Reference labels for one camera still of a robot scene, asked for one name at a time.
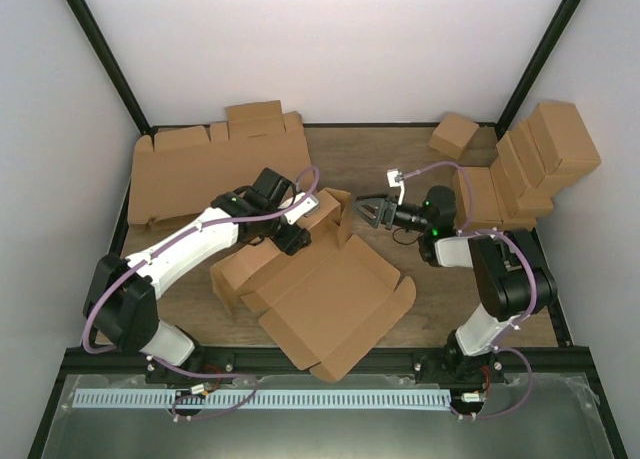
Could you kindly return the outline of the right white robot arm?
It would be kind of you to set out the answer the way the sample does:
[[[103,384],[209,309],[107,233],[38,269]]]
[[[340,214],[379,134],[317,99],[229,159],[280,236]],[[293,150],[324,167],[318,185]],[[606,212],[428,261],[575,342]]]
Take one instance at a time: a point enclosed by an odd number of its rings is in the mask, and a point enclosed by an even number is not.
[[[430,188],[420,205],[388,195],[359,196],[354,209],[374,229],[417,232],[420,257],[430,266],[473,271],[479,306],[427,360],[436,373],[455,382],[488,368],[501,336],[557,298],[557,284],[531,232],[456,230],[456,198],[448,187]]]

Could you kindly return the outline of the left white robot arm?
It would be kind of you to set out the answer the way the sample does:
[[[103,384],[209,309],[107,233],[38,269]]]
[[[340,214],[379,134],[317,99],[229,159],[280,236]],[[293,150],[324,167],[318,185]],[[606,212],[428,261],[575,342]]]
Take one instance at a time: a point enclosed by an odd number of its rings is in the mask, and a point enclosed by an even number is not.
[[[237,244],[271,240],[295,255],[311,243],[299,220],[319,206],[313,190],[265,168],[251,185],[217,196],[200,215],[141,252],[114,253],[97,263],[83,315],[86,352],[140,353],[181,382],[204,371],[204,352],[189,334],[162,321],[157,302],[184,275],[206,259]]]

